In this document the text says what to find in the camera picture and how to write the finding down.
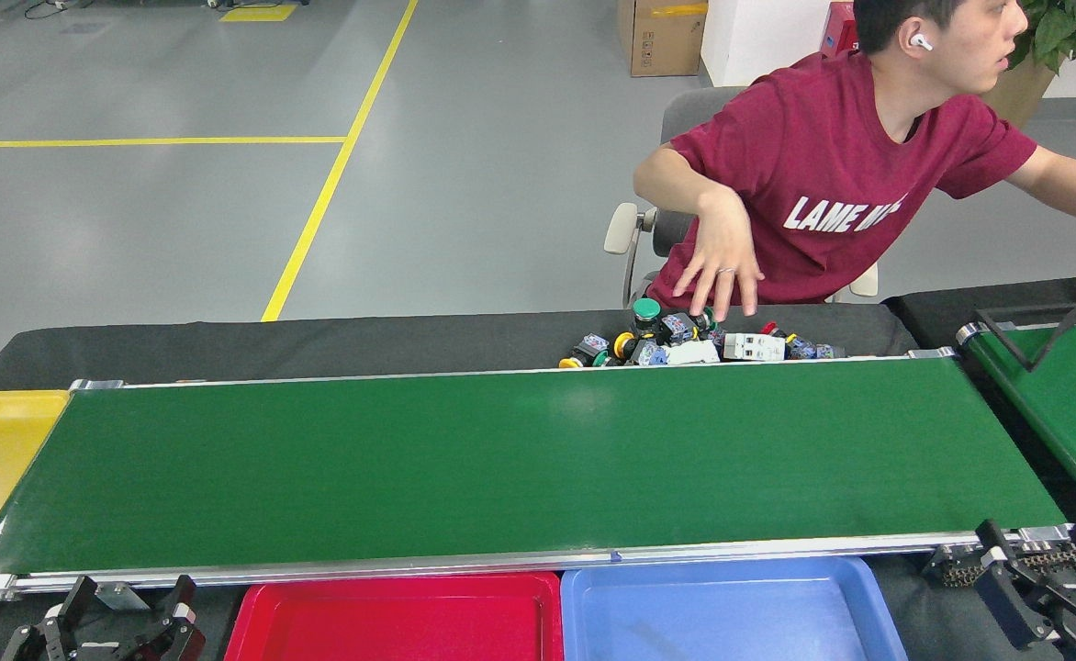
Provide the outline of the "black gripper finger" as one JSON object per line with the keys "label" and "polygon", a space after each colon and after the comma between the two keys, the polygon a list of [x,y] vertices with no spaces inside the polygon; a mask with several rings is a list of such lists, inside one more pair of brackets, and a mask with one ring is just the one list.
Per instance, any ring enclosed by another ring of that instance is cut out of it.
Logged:
{"label": "black gripper finger", "polygon": [[96,591],[93,578],[79,577],[63,602],[49,608],[39,623],[13,631],[1,660],[79,660],[75,631]]}
{"label": "black gripper finger", "polygon": [[134,660],[197,660],[206,636],[196,627],[190,606],[196,583],[189,575],[176,578],[174,588],[156,603],[156,619],[147,631],[134,636]]}

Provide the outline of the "person's right hand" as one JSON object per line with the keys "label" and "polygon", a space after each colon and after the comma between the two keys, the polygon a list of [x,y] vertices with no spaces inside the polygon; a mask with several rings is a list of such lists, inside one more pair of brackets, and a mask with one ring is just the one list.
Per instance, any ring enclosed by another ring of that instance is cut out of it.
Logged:
{"label": "person's right hand", "polygon": [[710,306],[717,321],[722,322],[736,292],[744,315],[755,314],[758,289],[765,275],[759,267],[744,201],[736,192],[720,185],[700,193],[696,214],[696,248],[674,285],[674,296],[684,297],[686,289],[692,287],[689,313],[698,314],[703,307]]}

